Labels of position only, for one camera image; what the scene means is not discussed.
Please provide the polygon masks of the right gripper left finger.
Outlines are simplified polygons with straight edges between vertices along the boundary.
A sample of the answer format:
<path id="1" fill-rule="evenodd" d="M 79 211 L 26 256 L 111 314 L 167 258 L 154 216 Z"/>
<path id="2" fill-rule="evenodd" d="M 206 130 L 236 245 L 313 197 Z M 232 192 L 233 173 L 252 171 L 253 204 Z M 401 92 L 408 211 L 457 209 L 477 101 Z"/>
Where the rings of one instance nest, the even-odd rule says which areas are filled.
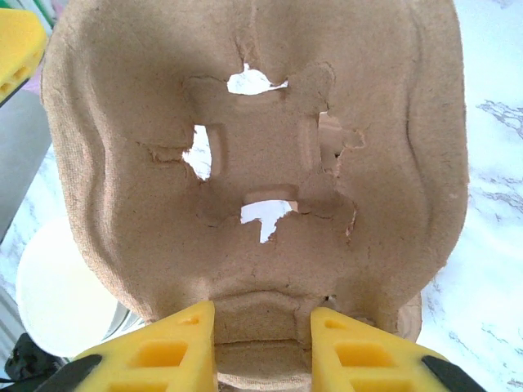
<path id="1" fill-rule="evenodd" d="M 214 316 L 201 301 L 92 347 L 38 392 L 217 392 Z"/>

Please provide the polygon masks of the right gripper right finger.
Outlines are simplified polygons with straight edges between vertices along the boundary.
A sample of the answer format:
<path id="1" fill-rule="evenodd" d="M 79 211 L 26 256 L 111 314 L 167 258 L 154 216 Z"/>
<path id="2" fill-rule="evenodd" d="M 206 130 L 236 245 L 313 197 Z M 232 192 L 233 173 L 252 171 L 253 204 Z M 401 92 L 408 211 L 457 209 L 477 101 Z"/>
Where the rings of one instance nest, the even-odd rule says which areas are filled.
<path id="1" fill-rule="evenodd" d="M 311 392 L 487 392 L 441 354 L 325 307 L 311 357 Z"/>

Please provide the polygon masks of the stack of paper cups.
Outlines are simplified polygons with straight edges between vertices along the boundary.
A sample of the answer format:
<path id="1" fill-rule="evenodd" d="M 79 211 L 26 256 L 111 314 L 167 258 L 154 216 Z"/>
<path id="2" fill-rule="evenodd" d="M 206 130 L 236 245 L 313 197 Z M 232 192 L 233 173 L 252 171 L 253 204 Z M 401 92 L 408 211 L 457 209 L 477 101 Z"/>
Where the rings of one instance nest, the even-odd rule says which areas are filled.
<path id="1" fill-rule="evenodd" d="M 73 358 L 141 321 L 87 267 L 66 217 L 46 223 L 26 245 L 16 302 L 29 336 L 57 357 Z"/>

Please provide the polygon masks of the brown pulp cup carrier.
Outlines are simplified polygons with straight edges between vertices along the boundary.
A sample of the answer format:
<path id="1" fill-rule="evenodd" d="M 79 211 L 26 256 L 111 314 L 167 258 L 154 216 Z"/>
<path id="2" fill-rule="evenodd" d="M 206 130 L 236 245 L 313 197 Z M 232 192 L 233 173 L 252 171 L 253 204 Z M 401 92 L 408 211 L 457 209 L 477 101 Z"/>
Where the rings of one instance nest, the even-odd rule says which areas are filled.
<path id="1" fill-rule="evenodd" d="M 410 340 L 467 210 L 452 0 L 69 0 L 42 72 L 74 240 L 218 380 L 310 392 L 311 311 Z"/>

